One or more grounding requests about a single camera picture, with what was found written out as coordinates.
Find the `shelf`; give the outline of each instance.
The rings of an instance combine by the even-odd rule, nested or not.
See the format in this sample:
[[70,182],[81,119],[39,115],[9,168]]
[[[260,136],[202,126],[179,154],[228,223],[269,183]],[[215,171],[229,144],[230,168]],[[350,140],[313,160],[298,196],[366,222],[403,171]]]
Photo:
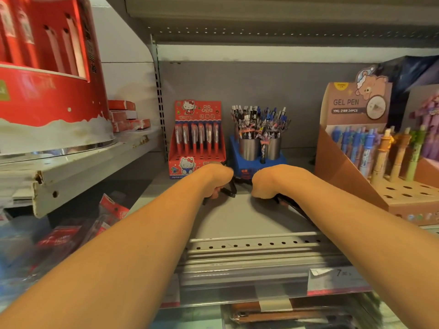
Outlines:
[[439,46],[437,0],[125,1],[157,43]]
[[118,143],[66,156],[0,164],[0,193],[15,188],[10,207],[32,205],[43,217],[159,143],[158,127],[116,134]]
[[[306,167],[308,160],[290,158],[289,163]],[[167,171],[160,173],[130,214],[175,182]],[[303,297],[311,268],[350,265],[301,216],[274,201],[251,198],[247,186],[237,185],[237,189],[236,198],[220,193],[219,199],[208,201],[197,214],[176,268],[181,307],[255,301],[258,286],[273,287],[265,288],[273,298],[279,297],[279,290],[289,298]],[[439,236],[439,226],[425,228]]]

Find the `bear illustration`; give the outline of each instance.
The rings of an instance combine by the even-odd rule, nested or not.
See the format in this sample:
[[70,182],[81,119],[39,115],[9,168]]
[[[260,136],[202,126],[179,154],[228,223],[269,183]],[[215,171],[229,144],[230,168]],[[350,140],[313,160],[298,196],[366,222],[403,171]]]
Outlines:
[[385,85],[387,83],[387,77],[367,75],[367,72],[363,72],[363,77],[357,82],[358,90],[355,91],[357,96],[363,96],[365,100],[373,96],[384,97]]
[[194,114],[195,102],[193,100],[185,100],[183,103],[184,114]]
[[195,169],[193,157],[184,158],[180,160],[181,174],[191,174]]

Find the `hello kitty illustration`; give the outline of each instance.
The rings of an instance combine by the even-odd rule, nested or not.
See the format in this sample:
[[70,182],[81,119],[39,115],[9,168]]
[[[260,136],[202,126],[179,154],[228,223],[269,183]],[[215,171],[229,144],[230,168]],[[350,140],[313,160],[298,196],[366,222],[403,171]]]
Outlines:
[[195,102],[193,100],[185,100],[183,103],[184,114],[194,114]]
[[184,158],[180,160],[181,174],[191,174],[195,170],[195,163],[193,157]]

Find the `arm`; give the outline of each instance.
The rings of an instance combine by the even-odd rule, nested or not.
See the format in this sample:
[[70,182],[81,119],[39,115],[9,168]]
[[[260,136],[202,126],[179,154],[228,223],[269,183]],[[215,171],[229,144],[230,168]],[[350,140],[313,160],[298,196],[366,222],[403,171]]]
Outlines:
[[233,171],[208,164],[85,244],[0,314],[2,328],[147,328],[204,197]]
[[439,238],[299,167],[253,177],[252,195],[294,199],[409,328],[437,326]]

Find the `price tag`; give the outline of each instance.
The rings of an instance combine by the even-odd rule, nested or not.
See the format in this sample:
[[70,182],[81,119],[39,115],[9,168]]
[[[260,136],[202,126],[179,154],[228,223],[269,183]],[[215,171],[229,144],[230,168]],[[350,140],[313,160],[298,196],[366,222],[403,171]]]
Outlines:
[[173,274],[169,281],[168,289],[162,300],[160,308],[179,307],[180,305],[180,283],[178,281],[178,274]]
[[308,274],[308,296],[365,291],[372,288],[353,266],[310,269]]

